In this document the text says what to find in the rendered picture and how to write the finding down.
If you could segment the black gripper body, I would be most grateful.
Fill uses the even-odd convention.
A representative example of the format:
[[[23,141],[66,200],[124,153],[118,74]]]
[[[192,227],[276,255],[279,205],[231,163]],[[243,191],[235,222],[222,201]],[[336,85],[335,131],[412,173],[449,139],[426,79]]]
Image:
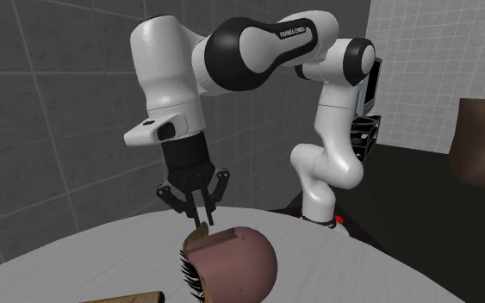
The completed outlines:
[[[208,190],[215,173],[204,132],[161,144],[168,168],[168,182],[187,194]]]

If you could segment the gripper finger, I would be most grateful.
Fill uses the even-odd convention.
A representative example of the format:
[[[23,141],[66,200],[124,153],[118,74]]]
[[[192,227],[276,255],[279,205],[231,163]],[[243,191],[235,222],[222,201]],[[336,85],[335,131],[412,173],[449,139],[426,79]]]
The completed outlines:
[[[227,184],[230,179],[230,173],[227,169],[221,169],[215,173],[215,176],[217,178],[217,183],[213,192],[210,194],[208,192],[208,188],[201,190],[208,223],[211,226],[215,224],[213,219],[213,212],[216,209],[216,205],[221,202],[223,198],[223,195],[227,188]]]
[[[195,226],[198,227],[201,221],[196,210],[193,194],[191,191],[184,191],[183,193],[185,201],[179,199],[171,192],[170,185],[159,185],[156,191],[156,195],[160,200],[177,213],[184,213],[188,218],[193,219]]]

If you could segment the pink brush with black bristles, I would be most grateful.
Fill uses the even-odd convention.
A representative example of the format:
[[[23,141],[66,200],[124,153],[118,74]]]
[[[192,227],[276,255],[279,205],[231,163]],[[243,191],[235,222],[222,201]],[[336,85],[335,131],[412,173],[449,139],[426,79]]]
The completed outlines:
[[[199,303],[261,303],[277,280],[269,239],[246,226],[211,234],[201,223],[180,250],[184,280]]]

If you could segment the brown flat wooden object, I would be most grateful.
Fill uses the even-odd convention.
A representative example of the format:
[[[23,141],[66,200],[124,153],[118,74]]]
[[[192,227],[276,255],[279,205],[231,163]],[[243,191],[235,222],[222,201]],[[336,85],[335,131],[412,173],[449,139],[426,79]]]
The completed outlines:
[[[100,300],[89,300],[80,303],[165,303],[165,295],[162,291],[152,291]]]

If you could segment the white round table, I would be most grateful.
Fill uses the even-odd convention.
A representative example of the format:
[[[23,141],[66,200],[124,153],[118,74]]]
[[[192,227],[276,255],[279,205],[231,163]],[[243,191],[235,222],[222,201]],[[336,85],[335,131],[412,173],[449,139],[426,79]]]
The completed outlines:
[[[264,303],[464,303],[420,272],[355,238],[280,213],[215,210],[214,230],[248,226],[272,243],[275,287]],[[146,213],[62,238],[0,265],[0,303],[78,303],[160,290],[197,303],[179,252],[192,220]]]

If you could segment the black open crate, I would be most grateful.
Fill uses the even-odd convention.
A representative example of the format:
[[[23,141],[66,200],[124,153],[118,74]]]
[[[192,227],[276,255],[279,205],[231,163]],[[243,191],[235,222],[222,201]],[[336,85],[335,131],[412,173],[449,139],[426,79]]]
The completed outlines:
[[[352,149],[361,162],[376,143],[381,119],[380,115],[358,116],[351,124]]]

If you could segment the brown box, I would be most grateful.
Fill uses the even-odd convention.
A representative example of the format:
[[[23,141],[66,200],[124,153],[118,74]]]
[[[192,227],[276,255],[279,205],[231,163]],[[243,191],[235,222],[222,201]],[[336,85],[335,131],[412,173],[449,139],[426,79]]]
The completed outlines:
[[[485,99],[459,101],[448,159],[460,183],[485,188]]]

